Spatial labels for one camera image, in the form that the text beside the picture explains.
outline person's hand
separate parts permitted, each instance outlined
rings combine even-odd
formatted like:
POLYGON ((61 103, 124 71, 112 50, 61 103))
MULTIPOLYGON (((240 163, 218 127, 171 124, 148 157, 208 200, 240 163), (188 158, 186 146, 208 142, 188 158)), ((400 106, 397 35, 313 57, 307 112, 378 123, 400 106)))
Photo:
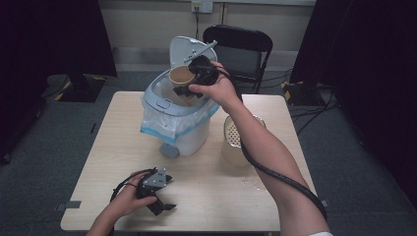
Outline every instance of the person's hand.
POLYGON ((109 204, 109 208, 114 210, 119 217, 135 211, 139 207, 145 207, 156 202, 156 197, 136 198, 136 187, 139 181, 148 173, 142 173, 129 180, 117 197, 109 204))
MULTIPOLYGON (((223 66, 218 62, 211 62, 217 70, 220 70, 227 74, 223 66)), ((224 111, 229 113, 228 110, 237 104, 241 103, 236 95, 236 91, 229 79, 224 75, 219 74, 217 82, 212 86, 199 86, 190 85, 189 89, 196 93, 203 93, 211 97, 215 102, 223 107, 224 111)))

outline table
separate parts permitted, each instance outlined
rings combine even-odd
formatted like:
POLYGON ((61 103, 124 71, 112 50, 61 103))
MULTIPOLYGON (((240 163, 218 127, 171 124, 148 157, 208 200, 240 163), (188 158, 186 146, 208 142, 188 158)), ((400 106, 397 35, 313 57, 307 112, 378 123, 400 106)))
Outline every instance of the table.
MULTIPOLYGON (((177 207, 158 216, 147 207, 141 208, 119 219, 115 230, 279 231, 276 205, 254 168, 230 166, 221 156, 223 123, 227 117, 221 108, 211 117, 208 139, 196 153, 169 158, 158 151, 159 139, 140 133, 142 95, 141 91, 114 94, 71 198, 81 201, 81 205, 66 209, 61 221, 64 230, 89 230, 120 182, 132 172, 157 167, 166 168, 173 177, 157 195, 165 204, 177 207)), ((244 94, 243 99, 289 148, 316 193, 283 97, 244 94)))

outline white sleeve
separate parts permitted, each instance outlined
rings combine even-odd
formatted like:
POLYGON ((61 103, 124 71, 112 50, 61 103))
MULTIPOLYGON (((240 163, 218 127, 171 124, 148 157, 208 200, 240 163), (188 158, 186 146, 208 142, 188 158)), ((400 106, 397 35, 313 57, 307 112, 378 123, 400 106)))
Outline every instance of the white sleeve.
POLYGON ((333 236, 333 235, 330 234, 330 233, 327 233, 327 232, 321 232, 321 233, 317 233, 317 234, 312 234, 310 236, 333 236))

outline person's left hand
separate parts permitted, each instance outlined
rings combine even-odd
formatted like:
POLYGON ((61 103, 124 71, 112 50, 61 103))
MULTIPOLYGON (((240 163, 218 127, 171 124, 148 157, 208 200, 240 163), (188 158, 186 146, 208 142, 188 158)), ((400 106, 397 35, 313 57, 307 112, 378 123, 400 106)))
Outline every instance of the person's left hand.
POLYGON ((149 174, 148 172, 139 174, 129 180, 123 190, 110 203, 109 207, 117 213, 119 217, 127 215, 135 211, 139 207, 145 207, 156 202, 156 197, 146 197, 143 199, 136 198, 136 187, 139 181, 149 174))

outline person's right arm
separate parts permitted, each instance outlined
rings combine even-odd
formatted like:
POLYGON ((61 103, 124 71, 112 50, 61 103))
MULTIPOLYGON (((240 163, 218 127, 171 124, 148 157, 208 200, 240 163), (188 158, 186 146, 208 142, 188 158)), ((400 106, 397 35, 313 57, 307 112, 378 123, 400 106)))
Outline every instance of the person's right arm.
MULTIPOLYGON (((220 75, 210 87, 190 86, 190 90, 209 95, 233 119, 249 154, 261 165, 281 173, 308 188, 292 154, 239 100, 233 85, 220 75)), ((317 207, 291 186, 258 171, 279 210, 281 235, 310 235, 329 232, 328 224, 317 207)))

